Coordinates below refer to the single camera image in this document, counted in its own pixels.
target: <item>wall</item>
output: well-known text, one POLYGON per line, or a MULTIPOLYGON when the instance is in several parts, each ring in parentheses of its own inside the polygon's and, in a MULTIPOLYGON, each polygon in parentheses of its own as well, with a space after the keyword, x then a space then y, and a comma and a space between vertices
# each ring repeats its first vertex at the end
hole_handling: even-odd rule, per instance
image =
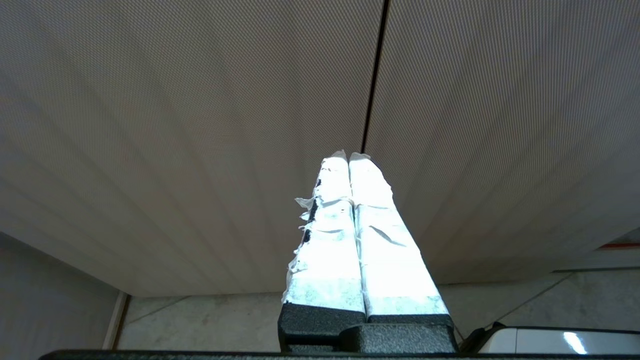
POLYGON ((118 293, 0 233, 0 359, 101 348, 118 293))

